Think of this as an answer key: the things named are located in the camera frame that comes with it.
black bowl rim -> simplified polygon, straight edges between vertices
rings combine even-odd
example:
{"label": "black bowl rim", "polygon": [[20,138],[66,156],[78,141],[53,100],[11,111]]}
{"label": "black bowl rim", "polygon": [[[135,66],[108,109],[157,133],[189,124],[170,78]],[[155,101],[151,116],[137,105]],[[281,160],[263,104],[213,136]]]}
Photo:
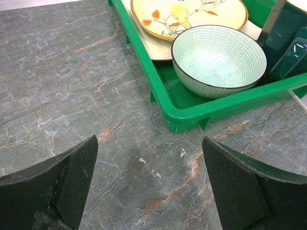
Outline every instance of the black bowl rim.
{"label": "black bowl rim", "polygon": [[[197,79],[191,77],[191,76],[188,75],[185,71],[183,71],[183,69],[178,65],[178,63],[176,62],[176,60],[175,60],[175,58],[174,58],[173,46],[174,46],[175,41],[176,41],[177,38],[179,38],[183,33],[185,33],[186,31],[188,31],[188,30],[190,30],[190,29],[193,29],[193,28],[196,28],[196,27],[207,27],[207,26],[220,26],[220,27],[225,27],[225,28],[228,28],[228,29],[231,29],[231,30],[238,31],[239,33],[242,33],[242,34],[244,34],[245,36],[247,36],[247,37],[249,37],[250,39],[252,39],[252,41],[254,41],[254,42],[261,48],[261,50],[263,51],[264,56],[265,56],[266,66],[265,66],[265,70],[264,70],[262,76],[261,76],[260,78],[258,78],[256,81],[254,81],[253,83],[250,83],[250,84],[248,84],[248,85],[244,85],[244,86],[240,86],[240,87],[228,88],[228,87],[219,87],[219,86],[214,86],[214,85],[206,84],[206,83],[204,83],[204,82],[201,82],[201,81],[199,81],[199,80],[197,80]],[[213,88],[217,88],[217,89],[237,90],[237,89],[243,89],[243,88],[246,88],[246,87],[248,87],[248,86],[252,86],[252,85],[254,85],[254,84],[257,84],[257,83],[264,77],[264,73],[266,72],[267,67],[268,67],[268,60],[267,60],[267,57],[266,57],[266,55],[265,55],[265,52],[264,52],[263,48],[259,45],[259,43],[258,43],[257,41],[255,41],[251,36],[249,36],[249,35],[243,33],[242,31],[239,31],[239,30],[236,30],[236,29],[227,27],[227,26],[223,26],[223,25],[198,25],[198,26],[194,26],[194,27],[192,27],[192,28],[189,28],[189,29],[183,31],[182,33],[180,33],[180,34],[174,39],[174,41],[173,41],[173,43],[172,43],[172,46],[171,46],[171,54],[172,54],[172,60],[174,61],[174,63],[176,64],[176,66],[177,66],[185,75],[187,75],[189,78],[193,79],[194,81],[197,81],[197,82],[199,82],[199,83],[201,83],[201,84],[204,84],[204,85],[206,85],[206,86],[210,86],[210,87],[213,87]]]}

plate rim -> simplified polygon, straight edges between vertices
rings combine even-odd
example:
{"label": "plate rim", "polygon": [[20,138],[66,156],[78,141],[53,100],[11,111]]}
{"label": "plate rim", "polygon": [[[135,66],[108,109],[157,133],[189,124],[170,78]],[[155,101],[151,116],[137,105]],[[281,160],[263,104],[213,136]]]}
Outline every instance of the plate rim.
{"label": "plate rim", "polygon": [[[245,25],[246,23],[248,22],[248,10],[246,8],[246,5],[244,4],[244,2],[242,0],[238,0],[239,2],[241,2],[241,4],[243,5],[244,9],[245,9],[245,19],[244,19],[244,22],[243,24],[238,28],[238,29],[235,29],[233,28],[234,30],[238,30],[240,31]],[[132,15],[134,16],[136,22],[141,26],[141,28],[143,30],[145,30],[147,33],[155,36],[155,37],[158,37],[160,39],[163,39],[163,40],[166,40],[166,41],[174,41],[175,40],[175,37],[174,38],[171,38],[171,37],[165,37],[165,36],[162,36],[162,35],[159,35],[159,34],[156,34],[154,32],[152,32],[151,30],[147,29],[142,23],[141,21],[139,20],[138,16],[136,15],[135,11],[134,11],[134,7],[133,7],[133,0],[130,0],[130,7],[131,7],[131,11],[132,11]]]}

decorative plate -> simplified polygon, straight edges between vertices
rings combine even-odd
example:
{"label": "decorative plate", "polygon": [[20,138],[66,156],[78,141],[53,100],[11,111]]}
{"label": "decorative plate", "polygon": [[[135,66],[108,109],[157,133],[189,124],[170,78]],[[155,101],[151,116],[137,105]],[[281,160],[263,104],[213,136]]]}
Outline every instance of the decorative plate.
{"label": "decorative plate", "polygon": [[144,30],[169,41],[194,26],[223,25],[240,30],[248,21],[241,0],[131,0],[131,10]]}

white and teal bowl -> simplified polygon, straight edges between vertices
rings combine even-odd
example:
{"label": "white and teal bowl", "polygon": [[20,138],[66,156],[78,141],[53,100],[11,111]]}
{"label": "white and teal bowl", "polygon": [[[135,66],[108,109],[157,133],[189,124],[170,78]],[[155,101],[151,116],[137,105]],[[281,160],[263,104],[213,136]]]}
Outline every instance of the white and teal bowl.
{"label": "white and teal bowl", "polygon": [[250,89],[267,66],[256,41],[218,25],[185,30],[174,40],[171,52],[176,74],[185,87],[212,99]]}

table surface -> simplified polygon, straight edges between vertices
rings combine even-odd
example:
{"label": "table surface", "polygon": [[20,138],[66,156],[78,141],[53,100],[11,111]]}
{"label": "table surface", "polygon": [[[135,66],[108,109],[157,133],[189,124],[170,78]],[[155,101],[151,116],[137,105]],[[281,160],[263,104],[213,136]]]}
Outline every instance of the table surface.
{"label": "table surface", "polygon": [[0,176],[95,134],[99,152],[81,230],[221,230],[205,135],[307,175],[307,113],[293,98],[205,132],[170,133],[107,1],[1,11],[0,20]]}

